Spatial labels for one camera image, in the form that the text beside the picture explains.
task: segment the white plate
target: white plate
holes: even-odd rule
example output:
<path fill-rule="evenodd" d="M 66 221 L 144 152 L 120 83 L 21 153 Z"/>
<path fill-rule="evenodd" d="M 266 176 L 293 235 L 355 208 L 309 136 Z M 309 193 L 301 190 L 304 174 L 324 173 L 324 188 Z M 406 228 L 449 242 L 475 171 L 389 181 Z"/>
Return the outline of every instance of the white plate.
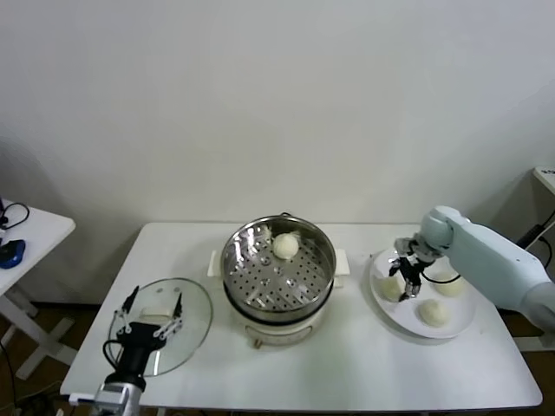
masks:
<path fill-rule="evenodd" d="M 403 302 L 390 302 L 382 297 L 379 280 L 389 275 L 390 262 L 396 258 L 395 250 L 382 251 L 375 257 L 370 268 L 369 279 L 372 294 L 386 315 L 406 330 L 427 338 L 453 338 L 468 328 L 468 325 L 470 325 L 474 318 L 476 306 L 473 292 L 466 281 L 464 282 L 465 288 L 462 293 L 456 297 L 441 295 L 435 290 L 433 283 L 423 278 L 420 294 L 414 299 L 408 299 Z M 442 271 L 451 272 L 456 276 L 456 272 L 451 268 L 449 261 L 445 257 L 428 267 L 426 275 L 433 279 L 434 276 Z M 449 309 L 451 319 L 445 326 L 441 328 L 430 327 L 418 316 L 418 306 L 428 299 L 438 300 Z"/>

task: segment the cable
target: cable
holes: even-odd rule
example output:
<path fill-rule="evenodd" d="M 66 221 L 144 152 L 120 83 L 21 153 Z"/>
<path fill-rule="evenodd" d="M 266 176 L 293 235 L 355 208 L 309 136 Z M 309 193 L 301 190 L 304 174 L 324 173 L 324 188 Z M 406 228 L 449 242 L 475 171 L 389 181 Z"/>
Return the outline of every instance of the cable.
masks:
<path fill-rule="evenodd" d="M 428 280 L 431 283 L 437 283 L 437 284 L 448 284 L 448 283 L 452 283 L 455 280 L 458 280 L 460 278 L 460 275 L 455 276 L 453 279 L 449 279 L 449 280 L 434 280 L 434 279 L 430 279 L 428 276 L 426 276 L 424 274 L 424 271 L 421 271 L 420 274 L 422 275 L 422 277 L 424 277 L 426 280 Z"/>
<path fill-rule="evenodd" d="M 528 250 L 530 247 L 532 247 L 534 245 L 534 243 L 536 243 L 540 237 L 542 237 L 544 234 L 546 234 L 552 227 L 555 227 L 555 221 L 553 221 L 551 224 L 547 225 L 533 240 L 531 243 L 529 243 L 526 247 L 525 250 Z"/>
<path fill-rule="evenodd" d="M 544 237 L 540 237 L 538 238 L 538 240 L 541 241 L 543 244 L 545 244 L 547 246 L 547 249 L 549 250 L 549 256 L 547 257 L 547 261 L 545 262 L 545 265 L 544 265 L 544 269 L 547 269 L 553 259 L 553 248 L 552 248 L 552 245 L 549 244 L 549 241 L 547 241 Z"/>
<path fill-rule="evenodd" d="M 8 217 L 6 217 L 6 212 L 8 212 L 8 210 L 14 206 L 21 206 L 25 210 L 25 217 L 23 217 L 22 220 L 16 222 L 15 224 L 4 225 L 9 222 Z M 19 224 L 22 224 L 25 221 L 27 221 L 27 219 L 29 218 L 29 215 L 30 215 L 30 210 L 26 204 L 23 204 L 21 202 L 13 202 L 3 209 L 2 215 L 0 215 L 0 227 L 2 227 L 3 230 L 9 230 L 10 228 L 17 227 Z"/>
<path fill-rule="evenodd" d="M 6 347 L 0 342 L 0 347 L 3 350 L 3 353 L 6 356 L 6 362 L 8 363 L 8 368 L 10 369 L 10 378 L 11 378 L 11 393 L 13 395 L 13 405 L 15 406 L 17 403 L 17 393 L 16 393 L 16 378 L 14 377 L 14 369 L 11 366 L 10 357 L 8 356 L 8 351 L 6 351 Z"/>
<path fill-rule="evenodd" d="M 29 393 L 29 394 L 24 395 L 23 397 L 20 397 L 20 398 L 18 399 L 18 401 L 19 401 L 19 402 L 22 402 L 22 401 L 25 401 L 26 399 L 30 399 L 30 398 L 32 398 L 32 397 L 34 397 L 34 396 L 37 396 L 37 395 L 40 394 L 40 393 L 44 393 L 44 392 L 46 392 L 47 390 L 50 390 L 50 388 L 52 388 L 53 386 L 59 385 L 59 384 L 62 384 L 62 381 L 61 381 L 61 380 L 54 381 L 53 383 L 48 384 L 46 387 L 43 387 L 43 388 L 41 388 L 40 390 L 37 390 L 37 391 L 34 392 L 34 393 Z M 15 407 L 15 405 L 14 405 L 13 402 L 12 402 L 12 403 L 8 403 L 7 405 L 0 407 L 0 412 L 3 412 L 3 411 L 6 410 L 8 407 Z"/>
<path fill-rule="evenodd" d="M 544 221 L 544 223 L 541 226 L 545 227 L 547 223 L 549 223 L 552 220 L 553 217 L 555 217 L 555 210 L 553 210 L 552 214 L 547 218 L 546 221 Z"/>
<path fill-rule="evenodd" d="M 102 344 L 102 353 L 104 354 L 104 358 L 106 358 L 106 361 L 109 362 L 110 366 L 112 366 L 112 368 L 115 370 L 117 367 L 117 363 L 115 363 L 114 360 L 112 360 L 112 357 L 110 357 L 110 355 L 108 354 L 108 351 L 106 350 L 106 347 L 110 344 L 121 345 L 121 342 L 119 342 L 118 340 L 107 340 Z"/>

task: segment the floor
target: floor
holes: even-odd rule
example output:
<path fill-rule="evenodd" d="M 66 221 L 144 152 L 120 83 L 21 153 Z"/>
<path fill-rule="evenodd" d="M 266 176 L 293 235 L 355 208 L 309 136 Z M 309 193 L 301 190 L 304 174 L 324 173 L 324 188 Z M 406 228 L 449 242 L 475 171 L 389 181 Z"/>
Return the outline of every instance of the floor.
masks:
<path fill-rule="evenodd" d="M 71 316 L 75 319 L 75 325 L 69 332 L 62 338 L 62 341 L 73 348 L 79 348 L 88 328 L 95 318 L 95 312 L 91 310 L 81 309 L 41 309 L 36 321 L 43 328 L 51 330 L 60 319 L 64 316 Z M 513 336 L 533 336 L 538 334 L 538 330 L 527 322 L 525 318 L 520 315 L 506 315 L 504 316 L 507 327 Z M 0 336 L 9 327 L 9 323 L 0 316 Z M 23 361 L 35 349 L 35 343 L 27 336 L 17 332 L 8 345 L 8 353 L 14 369 L 18 368 Z M 531 416 L 552 416 L 555 415 L 555 353 L 527 353 L 525 354 L 526 362 L 530 367 L 539 387 L 544 395 L 544 402 L 540 407 L 525 410 L 512 410 L 512 411 L 495 411 L 488 414 L 492 415 L 531 415 Z M 16 380 L 16 393 L 18 397 L 23 397 L 26 394 L 36 392 L 55 381 L 62 382 L 65 374 L 67 373 L 67 366 L 51 360 L 45 360 L 40 367 L 31 375 L 27 381 Z M 10 376 L 6 360 L 0 357 L 0 409 L 11 402 L 11 389 L 10 389 Z M 57 403 L 67 414 L 70 412 L 70 407 L 67 403 Z M 79 406 L 75 409 L 74 416 L 88 415 L 89 409 Z M 154 409 L 144 409 L 142 414 L 155 415 Z M 201 412 L 196 410 L 175 410 L 166 412 L 169 416 L 178 415 L 210 415 L 219 416 L 227 415 L 227 412 Z M 253 415 L 254 413 L 242 413 L 241 416 Z M 0 416 L 10 416 L 10 410 L 0 411 Z"/>

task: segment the white table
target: white table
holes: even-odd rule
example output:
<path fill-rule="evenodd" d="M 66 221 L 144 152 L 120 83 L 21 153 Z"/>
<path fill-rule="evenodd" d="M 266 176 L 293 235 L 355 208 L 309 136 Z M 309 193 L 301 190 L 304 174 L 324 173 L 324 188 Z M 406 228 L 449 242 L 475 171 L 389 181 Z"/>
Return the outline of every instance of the white table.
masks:
<path fill-rule="evenodd" d="M 101 353 L 114 310 L 137 284 L 183 276 L 214 303 L 205 343 L 187 364 L 147 379 L 143 406 L 276 411 L 416 411 L 536 406 L 542 400 L 495 307 L 478 296 L 471 327 L 450 341 L 393 328 L 367 296 L 369 253 L 415 225 L 325 224 L 349 256 L 351 276 L 334 290 L 323 325 L 306 341 L 259 350 L 234 327 L 231 306 L 206 275 L 211 251 L 240 224 L 148 224 L 82 344 L 62 393 L 94 393 L 111 372 Z"/>
<path fill-rule="evenodd" d="M 9 201 L 4 200 L 6 206 L 9 203 Z M 48 334 L 29 317 L 36 315 L 36 308 L 23 293 L 14 287 L 25 273 L 69 235 L 75 228 L 75 223 L 70 218 L 50 212 L 35 208 L 29 208 L 29 210 L 29 219 L 17 227 L 8 230 L 3 238 L 4 243 L 10 240 L 25 240 L 26 249 L 23 254 L 23 260 L 12 269 L 0 269 L 0 314 L 4 315 L 14 324 L 4 334 L 2 344 L 5 346 L 8 343 L 16 328 L 22 330 L 39 344 L 36 351 L 16 372 L 16 376 L 22 380 L 26 380 L 47 355 L 71 365 L 77 354 L 77 351 L 73 348 L 69 348 L 57 341 L 71 328 L 73 321 L 63 318 L 52 332 Z M 22 213 L 24 211 L 17 207 L 10 209 L 7 216 L 10 222 L 16 222 Z"/>

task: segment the steamed bun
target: steamed bun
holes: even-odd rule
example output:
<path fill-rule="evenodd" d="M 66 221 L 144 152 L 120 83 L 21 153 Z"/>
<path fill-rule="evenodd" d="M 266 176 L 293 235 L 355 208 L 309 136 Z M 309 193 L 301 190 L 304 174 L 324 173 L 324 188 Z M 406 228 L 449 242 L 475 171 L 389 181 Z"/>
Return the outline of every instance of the steamed bun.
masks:
<path fill-rule="evenodd" d="M 455 276 L 456 275 L 452 273 L 444 271 L 434 276 L 434 280 L 438 280 L 440 282 L 446 282 L 447 280 L 453 279 Z M 452 283 L 447 283 L 447 284 L 434 283 L 434 289 L 438 293 L 449 297 L 456 297 L 460 295 L 464 290 L 464 288 L 465 288 L 465 282 L 462 277 L 459 277 L 457 280 L 455 280 Z"/>
<path fill-rule="evenodd" d="M 383 297 L 390 302 L 399 302 L 399 298 L 405 291 L 405 280 L 401 273 L 397 272 L 393 276 L 379 279 L 379 283 Z"/>
<path fill-rule="evenodd" d="M 449 309 L 442 302 L 428 299 L 418 306 L 418 315 L 430 327 L 442 327 L 451 319 Z"/>
<path fill-rule="evenodd" d="M 298 252 L 298 235 L 294 233 L 280 234 L 272 243 L 274 255 L 284 260 L 291 260 Z"/>

